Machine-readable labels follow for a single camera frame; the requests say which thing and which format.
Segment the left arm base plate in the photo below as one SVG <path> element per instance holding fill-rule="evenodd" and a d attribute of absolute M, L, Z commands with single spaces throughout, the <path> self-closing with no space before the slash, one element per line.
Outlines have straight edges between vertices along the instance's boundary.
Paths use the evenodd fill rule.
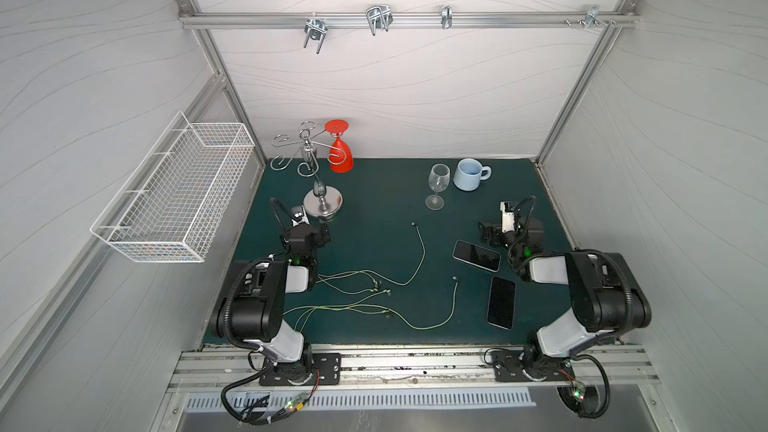
<path fill-rule="evenodd" d="M 338 353 L 312 353 L 309 360 L 278 363 L 271 366 L 259 379 L 262 387 L 298 387 L 338 385 L 341 374 L 341 355 Z"/>

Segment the silver-edged black smartphone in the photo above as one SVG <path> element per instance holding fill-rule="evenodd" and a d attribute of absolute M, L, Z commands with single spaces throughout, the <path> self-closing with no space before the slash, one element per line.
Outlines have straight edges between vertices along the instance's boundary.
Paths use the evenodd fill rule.
<path fill-rule="evenodd" d="M 516 283 L 502 277 L 491 280 L 487 322 L 497 328 L 511 330 L 515 322 Z"/>

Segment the clear wine glass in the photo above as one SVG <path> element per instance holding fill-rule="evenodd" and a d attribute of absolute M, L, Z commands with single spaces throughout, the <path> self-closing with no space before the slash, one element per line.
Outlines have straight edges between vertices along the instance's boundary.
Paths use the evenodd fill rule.
<path fill-rule="evenodd" d="M 432 190 L 432 194 L 425 200 L 428 209 L 437 211 L 443 208 L 444 200 L 440 193 L 445 191 L 449 184 L 450 168 L 442 163 L 433 165 L 428 177 L 428 185 Z"/>

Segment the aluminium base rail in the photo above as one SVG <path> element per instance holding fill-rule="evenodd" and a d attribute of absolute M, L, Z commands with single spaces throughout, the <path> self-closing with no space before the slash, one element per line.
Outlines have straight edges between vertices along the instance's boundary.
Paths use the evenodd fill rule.
<path fill-rule="evenodd" d="M 340 356 L 341 390 L 394 388 L 500 388 L 506 373 L 492 363 L 493 345 L 336 345 L 317 344 L 317 353 Z M 598 346 L 589 351 L 598 359 L 612 385 L 658 385 L 658 377 L 643 347 Z M 171 376 L 169 392 L 213 392 L 253 373 L 247 353 L 233 347 L 205 347 L 181 354 Z"/>

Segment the red plastic wine glass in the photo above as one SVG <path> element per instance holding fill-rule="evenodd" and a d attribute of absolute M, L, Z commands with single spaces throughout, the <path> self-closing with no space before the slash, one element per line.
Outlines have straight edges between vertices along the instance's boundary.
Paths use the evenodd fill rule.
<path fill-rule="evenodd" d="M 348 130 L 345 120 L 335 119 L 326 123 L 325 130 L 334 138 L 329 150 L 330 168 L 337 174 L 345 174 L 354 168 L 354 158 L 350 147 L 343 141 L 342 135 Z"/>

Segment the chrome wine glass rack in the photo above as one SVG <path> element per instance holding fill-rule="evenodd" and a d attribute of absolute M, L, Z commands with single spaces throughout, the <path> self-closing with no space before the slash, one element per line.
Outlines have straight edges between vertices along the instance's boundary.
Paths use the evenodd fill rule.
<path fill-rule="evenodd" d="M 292 156 L 278 154 L 269 163 L 274 171 L 285 170 L 294 161 L 298 160 L 296 172 L 304 178 L 313 180 L 312 189 L 303 199 L 303 207 L 306 213 L 312 217 L 330 220 L 334 218 L 343 205 L 342 193 L 333 186 L 327 186 L 319 176 L 320 163 L 318 161 L 318 148 L 324 147 L 330 150 L 332 144 L 318 141 L 317 138 L 326 130 L 315 131 L 317 124 L 308 120 L 301 123 L 296 138 L 289 134 L 278 134 L 271 140 L 273 148 L 296 146 Z"/>

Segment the metal clamp bracket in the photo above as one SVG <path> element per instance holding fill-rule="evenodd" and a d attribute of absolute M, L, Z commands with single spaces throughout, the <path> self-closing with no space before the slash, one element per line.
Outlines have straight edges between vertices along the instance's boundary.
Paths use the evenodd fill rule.
<path fill-rule="evenodd" d="M 303 47 L 307 48 L 310 42 L 315 42 L 315 53 L 319 54 L 322 50 L 328 33 L 328 27 L 326 26 L 325 22 L 318 18 L 308 19 L 305 23 L 304 32 L 305 38 Z"/>
<path fill-rule="evenodd" d="M 379 30 L 388 32 L 393 22 L 392 10 L 389 5 L 372 6 L 366 10 L 365 17 L 373 36 Z"/>

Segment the green table mat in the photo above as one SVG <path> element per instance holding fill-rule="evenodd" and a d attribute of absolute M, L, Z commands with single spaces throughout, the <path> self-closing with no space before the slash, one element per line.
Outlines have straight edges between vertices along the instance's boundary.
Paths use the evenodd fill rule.
<path fill-rule="evenodd" d="M 359 159 L 346 174 L 321 171 L 322 179 L 339 189 L 344 202 L 330 222 L 331 241 L 318 252 L 318 271 L 332 274 L 384 265 L 395 254 L 406 267 L 418 259 L 411 228 L 417 222 L 426 245 L 424 266 L 407 287 L 388 286 L 388 295 L 370 303 L 392 307 L 415 325 L 445 319 L 451 307 L 452 277 L 460 279 L 457 308 L 444 327 L 420 332 L 392 316 L 362 316 L 349 312 L 316 312 L 302 332 L 313 344 L 519 344 L 538 328 L 550 324 L 570 306 L 565 286 L 518 282 L 515 322 L 511 330 L 486 320 L 492 274 L 453 258 L 457 240 L 478 243 L 480 221 L 496 223 L 503 201 L 534 196 L 534 215 L 543 224 L 544 246 L 565 252 L 570 244 L 533 163 L 494 160 L 491 177 L 473 192 L 449 188 L 438 211 L 426 207 L 430 194 L 430 159 Z M 362 299 L 345 296 L 325 285 L 290 294 L 285 310 L 300 305 L 348 304 Z"/>

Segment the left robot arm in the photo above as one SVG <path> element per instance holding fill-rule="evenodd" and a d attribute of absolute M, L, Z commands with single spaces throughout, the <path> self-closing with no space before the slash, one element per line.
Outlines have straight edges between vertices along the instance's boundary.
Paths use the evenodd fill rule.
<path fill-rule="evenodd" d="M 303 206 L 285 207 L 272 198 L 283 250 L 264 258 L 236 261 L 235 274 L 218 310 L 212 315 L 212 333 L 230 345 L 257 352 L 265 358 L 262 385 L 304 385 L 315 375 L 310 343 L 284 319 L 285 297 L 311 290 L 318 280 L 317 250 L 330 242 L 328 227 L 311 224 Z"/>

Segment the metal clamp bracket left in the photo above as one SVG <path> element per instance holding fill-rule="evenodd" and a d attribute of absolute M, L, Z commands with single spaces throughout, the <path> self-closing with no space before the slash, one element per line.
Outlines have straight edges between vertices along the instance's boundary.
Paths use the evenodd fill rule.
<path fill-rule="evenodd" d="M 325 22 L 318 18 L 308 19 L 305 23 L 304 32 L 305 38 L 303 47 L 307 48 L 310 42 L 315 42 L 315 53 L 319 54 L 322 50 L 328 33 L 328 27 L 326 26 Z"/>

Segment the purple-edged black smartphone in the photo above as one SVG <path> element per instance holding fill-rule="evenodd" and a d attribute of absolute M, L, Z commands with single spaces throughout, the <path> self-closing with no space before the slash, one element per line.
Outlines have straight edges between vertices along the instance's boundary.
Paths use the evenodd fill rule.
<path fill-rule="evenodd" d="M 475 268 L 497 273 L 501 266 L 501 255 L 491 249 L 457 240 L 453 249 L 453 258 Z"/>

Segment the light blue ceramic mug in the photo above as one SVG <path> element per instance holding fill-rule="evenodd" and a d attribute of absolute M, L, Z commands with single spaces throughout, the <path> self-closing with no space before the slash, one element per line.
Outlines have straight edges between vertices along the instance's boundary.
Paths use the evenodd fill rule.
<path fill-rule="evenodd" d="M 479 188 L 482 181 L 489 179 L 492 168 L 483 165 L 478 160 L 465 158 L 458 162 L 453 183 L 463 192 L 472 192 Z"/>

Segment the aluminium crossbar rail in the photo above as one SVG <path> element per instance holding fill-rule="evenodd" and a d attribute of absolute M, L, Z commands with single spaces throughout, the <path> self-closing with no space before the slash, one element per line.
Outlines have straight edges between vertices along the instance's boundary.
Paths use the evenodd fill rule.
<path fill-rule="evenodd" d="M 453 10 L 453 25 L 450 29 L 502 29 L 502 28 L 569 28 L 566 19 L 576 21 L 587 11 L 576 12 L 459 12 Z M 633 27 L 640 21 L 637 14 L 621 14 L 600 11 L 604 19 L 618 22 L 617 27 Z M 393 12 L 394 29 L 435 29 L 441 27 L 441 11 Z M 367 29 L 368 23 L 363 12 L 315 12 L 315 13 L 199 13 L 182 17 L 185 29 L 230 30 L 230 29 L 296 29 L 302 30 L 308 19 L 318 18 L 330 30 Z"/>

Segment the metal bolt bracket right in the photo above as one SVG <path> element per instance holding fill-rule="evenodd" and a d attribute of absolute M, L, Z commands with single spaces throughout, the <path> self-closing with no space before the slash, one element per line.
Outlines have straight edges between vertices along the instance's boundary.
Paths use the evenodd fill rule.
<path fill-rule="evenodd" d="M 597 6 L 592 6 L 584 15 L 583 18 L 576 21 L 566 19 L 564 24 L 569 28 L 580 28 L 582 30 L 587 29 L 607 29 L 617 27 L 618 22 L 613 19 L 604 19 L 600 15 L 600 11 Z"/>

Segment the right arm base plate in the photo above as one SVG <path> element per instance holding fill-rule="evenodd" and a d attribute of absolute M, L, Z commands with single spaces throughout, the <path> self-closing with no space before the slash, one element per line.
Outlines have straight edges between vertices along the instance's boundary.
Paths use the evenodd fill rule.
<path fill-rule="evenodd" d="M 564 359 L 551 358 L 527 349 L 490 348 L 482 357 L 496 382 L 571 382 L 575 373 Z"/>

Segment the white vent grille strip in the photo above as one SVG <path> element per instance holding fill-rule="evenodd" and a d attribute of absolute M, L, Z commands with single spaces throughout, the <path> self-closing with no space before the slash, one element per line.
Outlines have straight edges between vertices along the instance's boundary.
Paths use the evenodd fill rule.
<path fill-rule="evenodd" d="M 252 405 L 259 399 L 268 399 L 260 412 L 276 411 L 287 405 L 298 391 L 239 392 L 232 393 L 231 406 L 236 410 Z M 454 388 L 454 389 L 377 389 L 318 390 L 306 404 L 309 411 L 353 410 L 479 410 L 495 408 L 536 407 L 537 404 L 527 387 L 502 388 Z M 184 412 L 225 412 L 220 394 L 190 393 L 185 401 Z"/>

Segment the metal clamp bracket middle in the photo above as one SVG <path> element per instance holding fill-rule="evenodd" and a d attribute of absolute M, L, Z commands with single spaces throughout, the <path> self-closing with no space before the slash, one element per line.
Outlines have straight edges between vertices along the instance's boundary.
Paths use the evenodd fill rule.
<path fill-rule="evenodd" d="M 372 6 L 366 10 L 365 17 L 373 36 L 379 30 L 388 32 L 393 22 L 392 10 L 389 5 Z"/>

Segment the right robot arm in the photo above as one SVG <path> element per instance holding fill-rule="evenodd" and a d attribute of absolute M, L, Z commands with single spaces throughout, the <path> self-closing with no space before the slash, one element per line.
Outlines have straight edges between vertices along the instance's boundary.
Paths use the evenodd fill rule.
<path fill-rule="evenodd" d="M 651 306 L 624 257 L 576 248 L 546 253 L 544 230 L 528 196 L 500 203 L 501 222 L 479 222 L 480 240 L 506 250 L 506 262 L 520 281 L 565 286 L 569 308 L 532 332 L 520 350 L 493 348 L 485 357 L 497 382 L 542 382 L 564 375 L 592 346 L 617 339 L 652 319 Z"/>

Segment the metal clip bracket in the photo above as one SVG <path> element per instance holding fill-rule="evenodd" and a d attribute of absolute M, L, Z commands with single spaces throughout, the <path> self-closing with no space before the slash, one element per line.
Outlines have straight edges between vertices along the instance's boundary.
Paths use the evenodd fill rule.
<path fill-rule="evenodd" d="M 443 30 L 448 30 L 453 25 L 453 10 L 449 5 L 445 5 L 441 9 L 441 27 Z"/>

